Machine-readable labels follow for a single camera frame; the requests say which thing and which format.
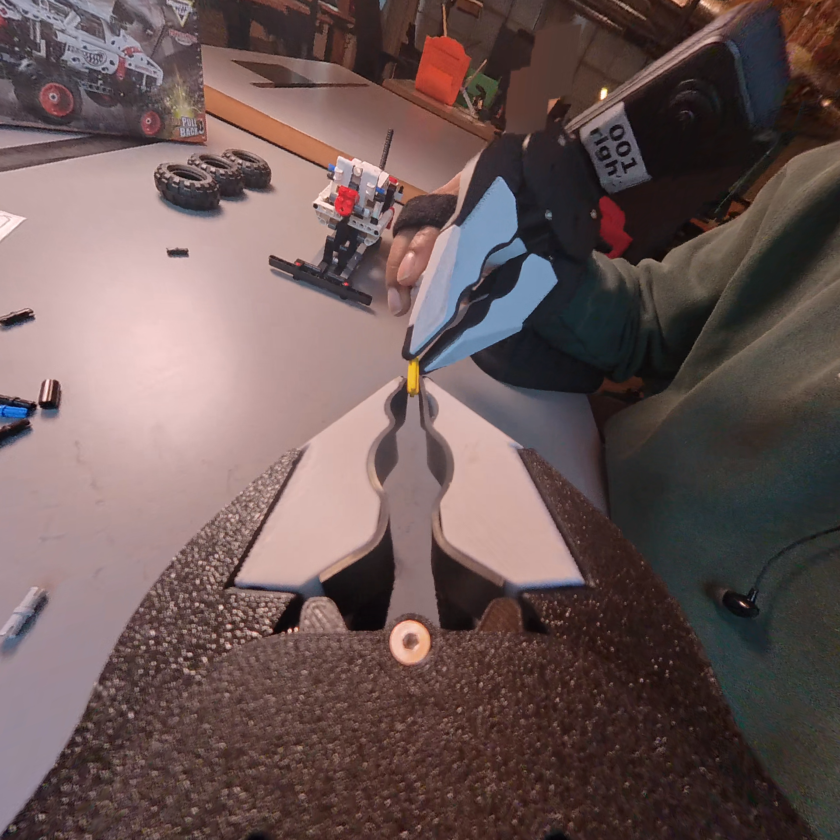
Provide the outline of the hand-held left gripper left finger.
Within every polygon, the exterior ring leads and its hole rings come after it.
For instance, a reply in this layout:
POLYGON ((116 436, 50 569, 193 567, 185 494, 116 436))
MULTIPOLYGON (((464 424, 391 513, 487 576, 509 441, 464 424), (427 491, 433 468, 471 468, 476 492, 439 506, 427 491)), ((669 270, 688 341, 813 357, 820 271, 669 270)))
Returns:
POLYGON ((247 551, 234 584, 321 594, 375 549, 389 520, 404 380, 394 379, 311 438, 247 551))

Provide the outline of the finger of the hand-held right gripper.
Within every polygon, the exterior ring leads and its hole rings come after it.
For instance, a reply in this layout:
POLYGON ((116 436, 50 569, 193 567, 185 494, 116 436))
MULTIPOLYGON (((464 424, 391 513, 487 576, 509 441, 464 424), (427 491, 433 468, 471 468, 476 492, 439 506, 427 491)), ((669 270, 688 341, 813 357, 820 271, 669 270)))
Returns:
POLYGON ((443 368, 518 333, 556 286, 550 260, 526 254, 493 269, 469 294, 465 314, 421 357, 421 374, 443 368))
POLYGON ((462 222, 437 237, 408 321, 402 357, 425 352, 455 320, 462 295, 480 279, 494 249, 518 231, 516 198, 502 177, 488 186, 462 222))

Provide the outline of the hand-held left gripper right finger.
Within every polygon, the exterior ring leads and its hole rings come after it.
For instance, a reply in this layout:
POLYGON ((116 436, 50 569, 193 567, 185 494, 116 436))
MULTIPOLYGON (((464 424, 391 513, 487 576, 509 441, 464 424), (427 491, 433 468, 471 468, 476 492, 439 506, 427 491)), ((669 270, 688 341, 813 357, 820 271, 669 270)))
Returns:
POLYGON ((431 381, 424 431, 441 487, 434 534, 450 557, 509 594, 585 583, 519 443, 431 381))

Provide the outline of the brick-built truck model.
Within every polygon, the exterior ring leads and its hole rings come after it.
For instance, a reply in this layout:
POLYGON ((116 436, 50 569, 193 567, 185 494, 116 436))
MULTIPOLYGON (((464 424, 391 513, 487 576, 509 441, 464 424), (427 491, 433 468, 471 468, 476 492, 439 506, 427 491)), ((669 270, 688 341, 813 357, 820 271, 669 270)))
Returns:
POLYGON ((339 156, 329 166, 331 184, 313 202, 318 221, 328 229, 320 262, 270 255, 270 268, 344 301, 371 305, 372 296, 356 288, 351 276, 364 252, 392 225, 395 206, 403 200, 403 184, 385 169, 393 134, 388 129, 378 165, 339 156))

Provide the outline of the pile of small brick pieces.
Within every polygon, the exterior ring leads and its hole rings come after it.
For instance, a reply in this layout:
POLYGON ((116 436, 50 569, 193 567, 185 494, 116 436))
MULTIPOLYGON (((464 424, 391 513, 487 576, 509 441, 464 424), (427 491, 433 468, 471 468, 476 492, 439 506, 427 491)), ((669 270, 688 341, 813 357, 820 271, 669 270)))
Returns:
POLYGON ((57 420, 62 410, 63 396, 63 385, 55 378, 41 382, 38 396, 34 400, 1 394, 1 447, 24 439, 39 421, 57 420))

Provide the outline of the person's right forearm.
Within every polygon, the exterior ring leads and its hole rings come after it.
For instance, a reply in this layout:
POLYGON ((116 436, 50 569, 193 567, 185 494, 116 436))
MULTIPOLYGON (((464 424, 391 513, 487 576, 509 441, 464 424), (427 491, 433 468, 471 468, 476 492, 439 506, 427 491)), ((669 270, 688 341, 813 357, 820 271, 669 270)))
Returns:
POLYGON ((671 382, 718 294, 690 263, 594 255, 576 294, 554 290, 508 339, 474 353, 493 379, 530 389, 594 393, 603 380, 671 382))

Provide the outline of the person's right hand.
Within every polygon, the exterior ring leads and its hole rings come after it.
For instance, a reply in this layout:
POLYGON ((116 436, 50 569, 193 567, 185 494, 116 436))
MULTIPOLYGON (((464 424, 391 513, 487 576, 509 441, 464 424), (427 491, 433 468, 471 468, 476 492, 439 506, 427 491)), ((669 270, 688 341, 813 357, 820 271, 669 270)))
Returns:
POLYGON ((442 229, 457 217, 482 153, 476 154, 449 182, 407 201, 393 226, 385 268, 390 312, 402 316, 412 306, 412 289, 420 282, 442 229))

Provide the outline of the orange chair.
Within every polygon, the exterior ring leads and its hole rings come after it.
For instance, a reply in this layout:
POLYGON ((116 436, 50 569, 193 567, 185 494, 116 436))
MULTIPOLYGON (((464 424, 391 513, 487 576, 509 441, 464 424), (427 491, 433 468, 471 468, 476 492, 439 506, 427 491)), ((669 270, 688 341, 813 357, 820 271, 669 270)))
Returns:
POLYGON ((427 36, 419 62, 415 89, 444 104, 454 105, 469 68, 470 58, 454 38, 427 36))

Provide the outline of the wooden-edged table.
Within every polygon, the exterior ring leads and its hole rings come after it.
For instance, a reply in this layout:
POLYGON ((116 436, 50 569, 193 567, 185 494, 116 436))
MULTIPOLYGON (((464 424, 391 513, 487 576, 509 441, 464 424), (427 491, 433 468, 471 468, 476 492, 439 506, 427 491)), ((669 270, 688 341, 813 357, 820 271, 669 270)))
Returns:
POLYGON ((202 46, 206 113, 326 167, 338 156, 385 169, 405 199, 449 182, 487 141, 351 70, 323 61, 202 46))

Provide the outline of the person's torso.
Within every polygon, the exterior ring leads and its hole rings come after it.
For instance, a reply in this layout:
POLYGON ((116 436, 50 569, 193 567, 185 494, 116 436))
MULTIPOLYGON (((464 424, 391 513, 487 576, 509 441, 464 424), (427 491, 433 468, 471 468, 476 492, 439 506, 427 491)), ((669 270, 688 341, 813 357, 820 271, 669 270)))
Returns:
POLYGON ((838 838, 838 143, 664 259, 717 293, 668 386, 615 417, 612 517, 681 604, 738 726, 838 838), (722 590, 759 589, 735 617, 722 590))

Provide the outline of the black toy set box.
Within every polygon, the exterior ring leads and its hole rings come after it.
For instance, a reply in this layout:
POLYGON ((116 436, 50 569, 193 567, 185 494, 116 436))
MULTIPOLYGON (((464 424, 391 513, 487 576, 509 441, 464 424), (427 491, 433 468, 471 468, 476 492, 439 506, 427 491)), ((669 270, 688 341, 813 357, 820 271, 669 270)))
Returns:
POLYGON ((191 1, 2 1, 1 123, 207 139, 191 1))

